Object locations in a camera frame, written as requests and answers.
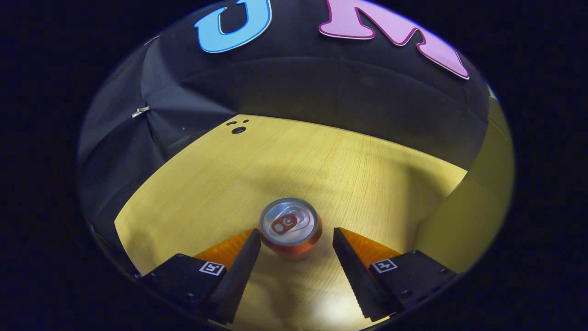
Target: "can lid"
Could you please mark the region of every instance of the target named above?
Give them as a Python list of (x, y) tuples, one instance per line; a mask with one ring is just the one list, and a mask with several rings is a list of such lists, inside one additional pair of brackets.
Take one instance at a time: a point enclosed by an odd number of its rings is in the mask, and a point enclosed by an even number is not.
[(308, 202), (281, 198), (265, 207), (259, 218), (259, 230), (275, 244), (295, 246), (316, 232), (317, 219), (315, 209)]

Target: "metal clip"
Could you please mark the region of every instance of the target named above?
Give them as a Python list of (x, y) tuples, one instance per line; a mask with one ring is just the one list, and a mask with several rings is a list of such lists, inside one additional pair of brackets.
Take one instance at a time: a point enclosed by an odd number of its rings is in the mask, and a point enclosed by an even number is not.
[(137, 112), (136, 112), (136, 113), (134, 113), (134, 114), (132, 115), (132, 117), (133, 117), (133, 118), (135, 118), (135, 117), (137, 117), (137, 116), (139, 116), (139, 115), (143, 114), (144, 112), (146, 112), (147, 110), (150, 110), (150, 109), (151, 109), (151, 108), (149, 108), (149, 106), (147, 106), (147, 107), (143, 107), (143, 108), (137, 108)]

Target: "black background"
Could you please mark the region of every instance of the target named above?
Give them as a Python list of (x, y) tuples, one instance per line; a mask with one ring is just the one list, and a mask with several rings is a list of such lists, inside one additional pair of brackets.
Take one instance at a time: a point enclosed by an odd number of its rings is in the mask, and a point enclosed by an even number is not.
[[(537, 323), (579, 329), (586, 217), (575, 200), (586, 191), (580, 148), (586, 145), (580, 104), (586, 8), (375, 2), (420, 23), (477, 65), (502, 103), (517, 154), (515, 197), (494, 246), (460, 284), (396, 328)], [(108, 74), (138, 45), (209, 3), (1, 5), (8, 23), (2, 147), (11, 179), (5, 181), (4, 242), (16, 244), (5, 250), (3, 297), (12, 329), (197, 329), (127, 281), (92, 242), (78, 208), (74, 159), (84, 112)]]

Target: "blue letter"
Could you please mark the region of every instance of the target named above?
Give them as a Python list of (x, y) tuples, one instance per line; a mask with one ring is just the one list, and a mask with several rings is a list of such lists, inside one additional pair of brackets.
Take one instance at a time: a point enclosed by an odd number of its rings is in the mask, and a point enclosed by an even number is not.
[(272, 20), (269, 0), (238, 0), (237, 4), (245, 4), (247, 21), (235, 32), (224, 34), (221, 31), (221, 13), (226, 7), (211, 12), (194, 24), (202, 50), (208, 53), (225, 52), (247, 44), (268, 28)]

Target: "red pull tab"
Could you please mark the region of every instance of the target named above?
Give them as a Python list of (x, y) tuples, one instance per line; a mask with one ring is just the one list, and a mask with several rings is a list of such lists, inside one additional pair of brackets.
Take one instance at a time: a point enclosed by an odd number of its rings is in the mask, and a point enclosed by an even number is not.
[(284, 234), (293, 228), (296, 223), (298, 223), (296, 216), (292, 214), (286, 214), (272, 222), (272, 229), (277, 234)]

